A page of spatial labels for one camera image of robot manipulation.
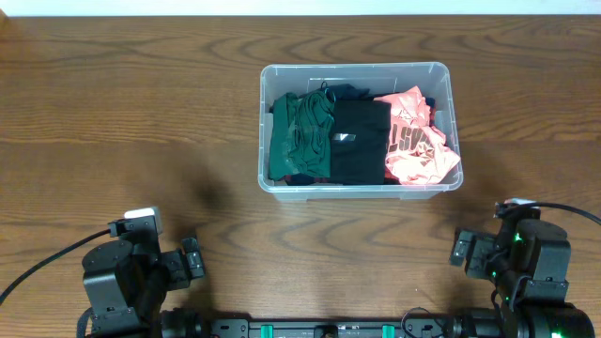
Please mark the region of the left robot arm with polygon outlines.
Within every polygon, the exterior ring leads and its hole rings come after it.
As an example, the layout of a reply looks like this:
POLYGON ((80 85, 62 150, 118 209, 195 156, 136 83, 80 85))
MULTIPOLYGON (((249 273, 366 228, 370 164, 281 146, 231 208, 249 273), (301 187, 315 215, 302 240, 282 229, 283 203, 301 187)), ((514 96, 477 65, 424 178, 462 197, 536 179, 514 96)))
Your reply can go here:
POLYGON ((78 337, 210 336, 196 311, 162 309, 168 292, 206 274, 197 238, 163 253, 156 234, 124 233, 87 253, 82 265, 90 307, 78 319, 78 337))

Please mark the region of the black garment with tape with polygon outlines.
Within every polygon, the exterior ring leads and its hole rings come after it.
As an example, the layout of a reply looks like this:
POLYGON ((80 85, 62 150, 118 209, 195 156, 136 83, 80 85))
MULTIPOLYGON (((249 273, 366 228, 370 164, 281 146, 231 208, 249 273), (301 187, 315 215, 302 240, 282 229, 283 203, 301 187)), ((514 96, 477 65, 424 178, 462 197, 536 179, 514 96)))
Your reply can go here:
POLYGON ((391 130, 391 104, 338 100, 331 129, 329 183, 382 185, 391 130))

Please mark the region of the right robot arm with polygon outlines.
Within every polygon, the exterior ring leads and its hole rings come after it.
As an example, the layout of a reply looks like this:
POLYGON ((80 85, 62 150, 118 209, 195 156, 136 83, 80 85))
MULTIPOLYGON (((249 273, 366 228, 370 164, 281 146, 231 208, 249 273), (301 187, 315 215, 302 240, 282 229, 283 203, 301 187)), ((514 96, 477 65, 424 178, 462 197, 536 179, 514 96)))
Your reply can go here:
POLYGON ((472 309, 451 319, 445 337, 594 337, 591 319, 566 301, 571 244, 564 229, 541 219, 541 209, 569 211, 594 223, 593 214, 566 205, 498 203, 498 234, 455 230, 449 261, 469 278, 494 285, 493 308, 472 309))

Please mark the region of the pink garment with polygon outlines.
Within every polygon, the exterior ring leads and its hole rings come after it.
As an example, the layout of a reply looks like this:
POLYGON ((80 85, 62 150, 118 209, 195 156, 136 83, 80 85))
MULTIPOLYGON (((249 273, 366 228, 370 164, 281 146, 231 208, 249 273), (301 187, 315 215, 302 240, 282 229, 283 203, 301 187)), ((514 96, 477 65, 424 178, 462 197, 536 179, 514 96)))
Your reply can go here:
POLYGON ((434 125, 432 101, 417 86, 375 100, 391 105, 385 177, 401 185, 440 184, 459 164, 460 156, 434 125))

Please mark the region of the green garment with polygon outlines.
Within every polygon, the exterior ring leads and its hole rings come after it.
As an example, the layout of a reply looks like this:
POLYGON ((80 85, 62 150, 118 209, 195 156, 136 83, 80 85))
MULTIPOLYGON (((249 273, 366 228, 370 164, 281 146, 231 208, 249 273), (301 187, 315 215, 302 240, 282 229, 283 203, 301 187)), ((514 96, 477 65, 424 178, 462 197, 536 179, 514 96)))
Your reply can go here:
POLYGON ((269 178, 331 175, 331 129, 336 97, 329 89, 300 97, 287 92, 272 106, 269 178))

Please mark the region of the red plaid flannel shirt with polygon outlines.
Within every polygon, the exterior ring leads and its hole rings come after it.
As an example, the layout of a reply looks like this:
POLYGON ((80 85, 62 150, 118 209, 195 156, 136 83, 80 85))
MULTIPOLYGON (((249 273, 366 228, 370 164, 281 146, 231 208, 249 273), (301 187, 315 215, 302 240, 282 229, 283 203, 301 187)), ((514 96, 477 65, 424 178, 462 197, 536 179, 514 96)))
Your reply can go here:
MULTIPOLYGON (((434 117, 436 114, 435 99, 429 97, 425 97, 424 99, 425 103, 430 108, 430 116, 434 117)), ((326 177, 310 177, 305 174, 287 175, 282 178, 282 181, 284 181, 285 184, 288 186, 308 186, 317 183, 329 183, 329 180, 326 177)), ((394 177, 393 174, 388 169, 386 169, 383 184, 399 185, 400 182, 397 177, 394 177)))

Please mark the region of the dark navy garment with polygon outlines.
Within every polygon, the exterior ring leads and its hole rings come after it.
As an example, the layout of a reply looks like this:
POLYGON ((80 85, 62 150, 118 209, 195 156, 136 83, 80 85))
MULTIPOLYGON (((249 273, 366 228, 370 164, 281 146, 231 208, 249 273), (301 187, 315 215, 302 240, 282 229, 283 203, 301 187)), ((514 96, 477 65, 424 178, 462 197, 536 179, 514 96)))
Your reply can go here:
POLYGON ((369 96, 368 88, 356 88, 351 84, 337 84, 326 86, 323 91, 332 97, 335 101, 338 100, 364 100, 369 96))

